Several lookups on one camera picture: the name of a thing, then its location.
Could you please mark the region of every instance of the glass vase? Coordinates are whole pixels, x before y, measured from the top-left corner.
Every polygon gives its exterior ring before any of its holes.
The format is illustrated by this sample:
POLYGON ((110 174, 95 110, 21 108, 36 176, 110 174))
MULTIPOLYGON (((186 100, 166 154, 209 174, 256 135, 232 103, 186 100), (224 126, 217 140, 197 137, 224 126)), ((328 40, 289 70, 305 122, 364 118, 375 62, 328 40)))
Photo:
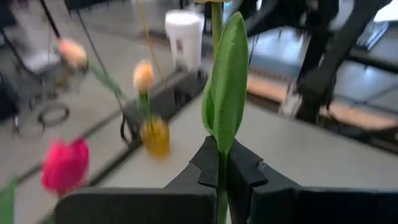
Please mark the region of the glass vase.
POLYGON ((170 154, 170 133, 167 123, 158 116, 144 121, 141 138, 149 155, 163 159, 170 154))

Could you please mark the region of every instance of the table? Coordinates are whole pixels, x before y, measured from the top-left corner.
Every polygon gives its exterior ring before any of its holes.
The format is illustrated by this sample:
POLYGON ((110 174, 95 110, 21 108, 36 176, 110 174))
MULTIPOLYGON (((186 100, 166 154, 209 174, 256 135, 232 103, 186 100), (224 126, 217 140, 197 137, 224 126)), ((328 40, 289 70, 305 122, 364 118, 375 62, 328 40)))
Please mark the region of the table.
MULTIPOLYGON (((201 98, 170 123, 171 156, 152 160, 139 149, 103 187, 164 187, 202 145, 201 98)), ((304 186, 396 188, 398 157, 246 103, 237 140, 275 170, 304 186)))

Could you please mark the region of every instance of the peach tulip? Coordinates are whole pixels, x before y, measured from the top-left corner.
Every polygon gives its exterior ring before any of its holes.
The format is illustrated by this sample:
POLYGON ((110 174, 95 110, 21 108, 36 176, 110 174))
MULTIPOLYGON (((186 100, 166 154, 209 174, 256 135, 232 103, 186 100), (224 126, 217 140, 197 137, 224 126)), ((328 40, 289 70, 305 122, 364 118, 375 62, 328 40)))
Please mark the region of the peach tulip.
POLYGON ((140 61, 132 75, 133 85, 139 93, 147 92, 155 82, 152 65, 147 60, 140 61))
POLYGON ((84 67, 87 63, 87 54, 82 45, 72 40, 59 40, 58 46, 65 60, 72 66, 84 67))

